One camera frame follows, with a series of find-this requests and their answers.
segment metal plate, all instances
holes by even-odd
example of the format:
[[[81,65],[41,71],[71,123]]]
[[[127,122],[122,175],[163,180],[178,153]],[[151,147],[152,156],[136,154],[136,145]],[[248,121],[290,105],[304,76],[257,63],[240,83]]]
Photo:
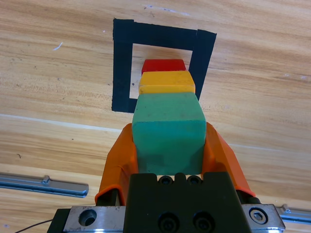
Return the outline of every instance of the metal plate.
[[[123,232],[125,208],[125,206],[72,207],[64,227],[64,232]]]
[[[252,233],[282,233],[285,225],[272,204],[243,204]]]

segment green block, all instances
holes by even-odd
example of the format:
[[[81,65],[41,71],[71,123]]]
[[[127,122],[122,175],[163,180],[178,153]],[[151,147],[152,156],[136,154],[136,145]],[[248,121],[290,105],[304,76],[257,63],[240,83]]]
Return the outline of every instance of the green block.
[[[194,93],[139,95],[132,131],[140,173],[201,173],[206,120]]]

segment red block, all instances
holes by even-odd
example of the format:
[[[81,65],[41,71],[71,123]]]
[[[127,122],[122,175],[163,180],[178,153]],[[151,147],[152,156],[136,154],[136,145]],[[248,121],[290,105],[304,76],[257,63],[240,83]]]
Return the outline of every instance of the red block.
[[[147,59],[141,69],[141,74],[145,71],[180,71],[186,70],[182,59]]]

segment screw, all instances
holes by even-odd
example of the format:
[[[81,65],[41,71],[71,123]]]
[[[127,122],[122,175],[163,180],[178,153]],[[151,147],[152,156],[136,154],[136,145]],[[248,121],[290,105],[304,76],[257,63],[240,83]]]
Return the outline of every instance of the screw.
[[[251,209],[249,215],[251,219],[258,224],[265,224],[268,221],[266,213],[261,209]]]

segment screw hole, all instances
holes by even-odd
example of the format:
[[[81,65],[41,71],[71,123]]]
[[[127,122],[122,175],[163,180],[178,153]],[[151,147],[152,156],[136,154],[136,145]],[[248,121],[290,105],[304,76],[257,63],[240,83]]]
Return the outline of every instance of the screw hole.
[[[260,208],[251,208],[249,210],[249,216],[251,219],[258,224],[266,224],[268,222],[268,216]]]
[[[81,226],[87,227],[95,222],[97,217],[95,210],[84,210],[79,216]]]
[[[175,233],[179,228],[179,220],[172,213],[164,213],[160,215],[158,225],[162,233]]]
[[[202,183],[201,178],[198,176],[189,176],[187,181],[190,184],[201,184]]]
[[[215,222],[207,212],[198,212],[193,218],[193,224],[199,232],[211,233],[215,228]]]
[[[173,179],[170,176],[162,176],[159,180],[160,184],[169,185],[173,183]]]

